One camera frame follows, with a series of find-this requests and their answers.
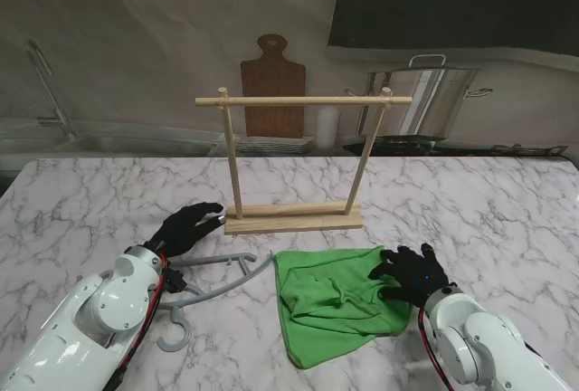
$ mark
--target wooden base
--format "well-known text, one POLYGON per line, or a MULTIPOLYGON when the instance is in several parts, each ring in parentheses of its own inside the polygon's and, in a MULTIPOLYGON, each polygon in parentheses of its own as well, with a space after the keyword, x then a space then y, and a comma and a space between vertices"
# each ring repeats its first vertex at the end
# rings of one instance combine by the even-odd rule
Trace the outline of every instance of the wooden base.
POLYGON ((322 204, 244 205, 243 219, 227 207, 225 235, 287 233, 362 228, 360 204, 344 215, 346 201, 322 204))

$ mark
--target red cable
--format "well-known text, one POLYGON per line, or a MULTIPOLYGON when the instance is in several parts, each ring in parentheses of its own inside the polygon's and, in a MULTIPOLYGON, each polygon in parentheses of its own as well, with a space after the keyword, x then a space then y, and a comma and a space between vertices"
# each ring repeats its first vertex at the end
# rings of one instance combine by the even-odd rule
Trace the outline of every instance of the red cable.
POLYGON ((426 353, 428 354, 428 358, 431 359, 432 366, 436 370, 439 378, 441 379, 442 383, 447 387, 449 391, 454 391, 454 388, 451 385, 451 382, 447 378, 446 374, 442 371, 442 367, 438 362, 438 359, 434 356, 434 352, 432 351, 431 343, 428 341, 426 337, 426 330, 424 330, 424 308, 420 308, 418 312, 418 329, 420 330, 420 335, 422 337, 422 343, 424 343, 424 348, 426 349, 426 353))
POLYGON ((133 343, 133 346, 127 352, 127 355, 125 356, 125 358, 123 359, 123 362, 121 363, 121 366, 123 366, 123 367, 130 361, 132 353, 134 352, 134 350, 137 348, 138 344, 140 343, 140 340, 143 337, 142 334, 145 331, 145 329, 147 328, 147 323, 151 319, 151 314, 153 314, 153 312, 155 310, 155 305, 157 304, 157 298, 161 295, 161 291, 163 290, 163 284, 165 282, 165 275, 163 274, 162 270, 165 269, 166 259, 162 253, 160 253, 159 256, 161 257, 161 275, 159 276, 159 284, 157 285, 157 288, 155 289, 155 294, 153 295, 153 299, 148 306, 147 315, 145 316, 145 319, 143 320, 143 326, 141 327, 141 331, 138 333, 137 338, 135 339, 135 342, 133 343))

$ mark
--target white marble table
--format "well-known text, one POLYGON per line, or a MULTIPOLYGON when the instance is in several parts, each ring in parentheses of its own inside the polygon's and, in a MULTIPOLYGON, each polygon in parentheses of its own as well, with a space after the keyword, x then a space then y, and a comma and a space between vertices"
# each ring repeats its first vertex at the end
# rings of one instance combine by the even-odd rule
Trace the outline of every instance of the white marble table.
MULTIPOLYGON (((357 160, 240 159, 246 204, 346 199, 357 160)), ((203 239, 193 256, 319 251, 430 242, 466 292, 506 312, 579 389, 579 175, 569 162, 478 157, 371 158, 358 195, 363 230, 203 239)), ((225 159, 60 159, 29 164, 0 200, 0 369, 41 326, 79 275, 102 272, 198 201, 233 204, 225 159)), ((238 277, 204 266, 201 288, 238 277)), ((195 338, 178 340, 160 312, 125 378, 126 390, 420 390, 439 384, 415 326, 307 371, 280 335, 274 270, 187 307, 195 338)))

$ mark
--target white container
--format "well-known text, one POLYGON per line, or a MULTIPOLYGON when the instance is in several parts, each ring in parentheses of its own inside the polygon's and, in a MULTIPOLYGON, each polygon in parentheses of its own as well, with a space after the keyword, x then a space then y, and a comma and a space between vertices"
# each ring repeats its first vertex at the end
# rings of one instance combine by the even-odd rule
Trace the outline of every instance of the white container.
POLYGON ((337 125, 339 122, 340 111, 335 107, 324 106, 318 110, 316 148, 330 149, 336 145, 337 125))

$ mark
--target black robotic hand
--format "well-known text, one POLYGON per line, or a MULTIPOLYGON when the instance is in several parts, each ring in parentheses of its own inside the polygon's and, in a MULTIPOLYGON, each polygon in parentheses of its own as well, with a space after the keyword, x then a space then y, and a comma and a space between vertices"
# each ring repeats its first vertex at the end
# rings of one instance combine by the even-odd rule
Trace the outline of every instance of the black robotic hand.
POLYGON ((221 225, 219 216, 212 217, 202 224, 197 223, 210 213, 222 211, 223 206, 217 203, 200 203, 183 207, 163 222, 151 240, 145 243, 145 247, 154 253, 163 253, 166 258, 186 253, 193 248, 195 242, 221 225))
POLYGON ((377 280, 383 275, 390 275, 401 285, 381 289, 382 299, 402 300, 421 308, 431 294, 450 285, 432 247, 423 243, 421 249, 422 256, 407 246, 398 246, 397 253, 391 250, 380 253, 383 262, 378 264, 368 277, 377 280))

